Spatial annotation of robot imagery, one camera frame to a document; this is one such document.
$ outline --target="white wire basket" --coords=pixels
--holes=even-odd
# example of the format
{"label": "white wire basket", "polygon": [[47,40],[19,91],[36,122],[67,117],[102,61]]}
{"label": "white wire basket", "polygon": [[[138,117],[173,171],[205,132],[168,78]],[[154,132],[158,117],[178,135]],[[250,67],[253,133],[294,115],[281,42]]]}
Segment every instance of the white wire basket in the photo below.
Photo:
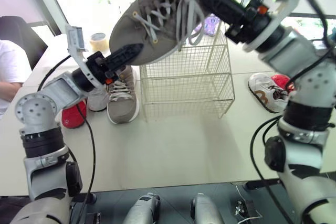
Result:
{"label": "white wire basket", "polygon": [[225,25],[197,46],[140,67],[141,101],[146,119],[173,115],[217,114],[235,100]]}

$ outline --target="white shoelace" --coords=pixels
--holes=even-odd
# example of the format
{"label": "white shoelace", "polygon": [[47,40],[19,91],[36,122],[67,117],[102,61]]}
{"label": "white shoelace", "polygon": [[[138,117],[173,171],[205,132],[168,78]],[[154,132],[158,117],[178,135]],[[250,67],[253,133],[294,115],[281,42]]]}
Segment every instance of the white shoelace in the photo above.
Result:
{"label": "white shoelace", "polygon": [[[166,0],[165,3],[161,3],[160,7],[165,8],[166,15],[163,16],[160,8],[157,10],[152,10],[151,14],[157,17],[159,20],[159,24],[161,27],[157,27],[152,24],[151,15],[147,15],[147,20],[142,18],[138,13],[134,13],[134,18],[140,21],[140,23],[144,26],[147,34],[152,39],[153,43],[158,43],[158,37],[156,35],[156,31],[160,31],[163,28],[164,20],[169,19],[171,14],[171,4]],[[196,0],[180,0],[177,6],[177,17],[176,17],[176,40],[178,42],[179,49],[182,47],[182,39],[188,38],[188,42],[190,45],[197,45],[203,38],[204,33],[204,14],[200,5]],[[194,28],[197,25],[197,20],[201,21],[202,26],[198,32],[193,34]]]}
{"label": "white shoelace", "polygon": [[281,87],[279,86],[275,86],[274,83],[272,82],[267,82],[267,83],[264,83],[264,87],[267,88],[267,89],[273,89],[274,90],[274,93],[273,93],[273,98],[274,99],[283,99],[285,100],[288,96],[288,93],[286,90],[283,90]]}
{"label": "white shoelace", "polygon": [[113,84],[112,90],[110,92],[110,101],[116,102],[118,98],[131,99],[132,95],[127,85],[123,81],[116,81]]}

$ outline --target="black chair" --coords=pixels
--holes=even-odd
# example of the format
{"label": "black chair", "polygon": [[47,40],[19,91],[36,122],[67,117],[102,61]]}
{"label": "black chair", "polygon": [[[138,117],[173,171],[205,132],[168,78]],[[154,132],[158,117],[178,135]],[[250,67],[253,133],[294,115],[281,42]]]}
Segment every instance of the black chair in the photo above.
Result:
{"label": "black chair", "polygon": [[31,69],[48,48],[27,23],[16,16],[0,17],[0,39],[12,41],[22,47],[26,51]]}

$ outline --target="white sneaker with brown logo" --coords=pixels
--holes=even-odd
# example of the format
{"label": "white sneaker with brown logo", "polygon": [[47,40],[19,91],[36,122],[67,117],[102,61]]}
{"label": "white sneaker with brown logo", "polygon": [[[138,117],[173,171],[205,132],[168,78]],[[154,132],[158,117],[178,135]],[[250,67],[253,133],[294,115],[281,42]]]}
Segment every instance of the white sneaker with brown logo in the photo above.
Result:
{"label": "white sneaker with brown logo", "polygon": [[253,74],[248,87],[261,105],[271,113],[282,112],[288,102],[288,93],[264,73]]}

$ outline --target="gray sneaker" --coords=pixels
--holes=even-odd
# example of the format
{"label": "gray sneaker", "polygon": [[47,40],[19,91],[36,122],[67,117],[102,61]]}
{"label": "gray sneaker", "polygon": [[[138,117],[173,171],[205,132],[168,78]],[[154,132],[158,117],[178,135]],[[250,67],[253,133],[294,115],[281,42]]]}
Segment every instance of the gray sneaker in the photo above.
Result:
{"label": "gray sneaker", "polygon": [[133,121],[140,108],[131,66],[126,66],[118,76],[119,80],[109,86],[110,101],[107,104],[107,116],[114,124]]}
{"label": "gray sneaker", "polygon": [[[197,45],[208,14],[198,0],[136,0],[114,27],[110,49],[141,43],[143,50],[132,65],[159,61],[181,48],[186,39],[190,45]],[[202,28],[194,32],[200,22]]]}

